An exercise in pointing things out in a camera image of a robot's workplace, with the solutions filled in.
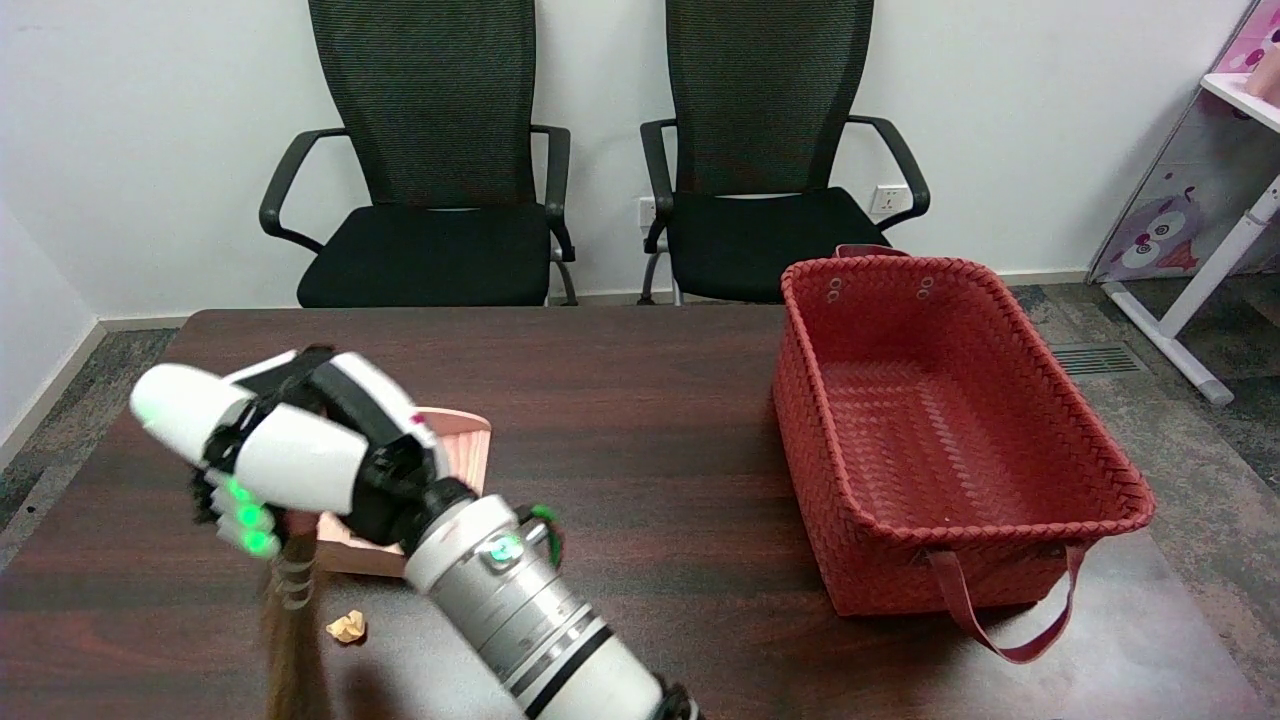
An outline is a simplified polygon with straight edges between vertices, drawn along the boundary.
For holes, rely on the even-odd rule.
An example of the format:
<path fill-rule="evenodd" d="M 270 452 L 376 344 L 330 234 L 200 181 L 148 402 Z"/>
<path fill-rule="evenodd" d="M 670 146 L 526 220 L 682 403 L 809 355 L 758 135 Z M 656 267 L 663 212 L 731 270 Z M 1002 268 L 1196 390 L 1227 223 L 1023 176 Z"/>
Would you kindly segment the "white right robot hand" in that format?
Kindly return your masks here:
<path fill-rule="evenodd" d="M 191 468 L 195 520 L 257 559 L 283 551 L 289 512 L 329 512 L 362 541 L 412 553 L 435 520 L 479 497 L 428 416 L 357 352 L 314 345 L 230 375 L 164 363 L 134 384 L 129 409 Z"/>

